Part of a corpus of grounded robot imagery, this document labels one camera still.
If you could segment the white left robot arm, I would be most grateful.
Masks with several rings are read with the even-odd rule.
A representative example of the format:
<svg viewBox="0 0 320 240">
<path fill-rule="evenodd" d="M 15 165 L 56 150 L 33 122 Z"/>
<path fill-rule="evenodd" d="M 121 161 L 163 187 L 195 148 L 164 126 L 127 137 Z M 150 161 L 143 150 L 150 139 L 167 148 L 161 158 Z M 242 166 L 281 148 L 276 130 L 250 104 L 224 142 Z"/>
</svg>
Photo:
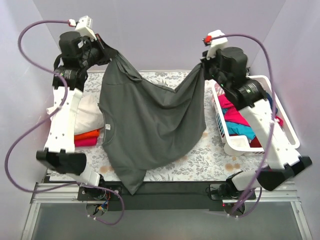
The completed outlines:
<svg viewBox="0 0 320 240">
<path fill-rule="evenodd" d="M 75 152 L 75 125 L 77 110 L 83 95 L 88 69 L 106 65 L 116 57 L 116 49 L 107 45 L 99 34 L 82 36 L 77 31 L 60 35 L 61 54 L 54 62 L 54 113 L 43 150 L 36 159 L 48 169 L 67 175 L 77 182 L 91 185 L 89 194 L 95 200 L 106 196 L 106 187 L 100 183 L 101 175 L 87 165 L 84 153 Z"/>
</svg>

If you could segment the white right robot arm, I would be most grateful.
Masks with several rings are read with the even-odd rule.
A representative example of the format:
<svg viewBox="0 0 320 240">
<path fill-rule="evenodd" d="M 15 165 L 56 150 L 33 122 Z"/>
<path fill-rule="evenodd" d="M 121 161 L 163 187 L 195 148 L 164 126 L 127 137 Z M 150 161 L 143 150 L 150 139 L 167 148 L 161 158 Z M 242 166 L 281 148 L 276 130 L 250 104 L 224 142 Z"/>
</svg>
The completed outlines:
<svg viewBox="0 0 320 240">
<path fill-rule="evenodd" d="M 247 61 L 247 55 L 239 47 L 217 49 L 202 60 L 205 79 L 219 84 L 264 150 L 265 160 L 260 169 L 241 171 L 226 179 L 224 189 L 232 199 L 255 188 L 273 191 L 312 165 L 311 158 L 302 156 L 291 145 L 274 120 L 267 92 L 260 82 L 247 76 Z"/>
</svg>

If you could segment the grey t shirt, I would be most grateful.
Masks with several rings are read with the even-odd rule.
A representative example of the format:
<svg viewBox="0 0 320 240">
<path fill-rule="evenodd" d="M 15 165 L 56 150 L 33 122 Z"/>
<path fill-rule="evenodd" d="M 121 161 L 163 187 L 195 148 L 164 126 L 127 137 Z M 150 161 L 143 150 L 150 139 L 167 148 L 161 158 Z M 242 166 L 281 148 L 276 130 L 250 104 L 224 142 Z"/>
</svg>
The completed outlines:
<svg viewBox="0 0 320 240">
<path fill-rule="evenodd" d="M 148 170 L 163 167 L 198 143 L 206 129 L 204 67 L 197 64 L 174 89 L 143 78 L 118 54 L 102 78 L 102 148 L 130 194 Z"/>
</svg>

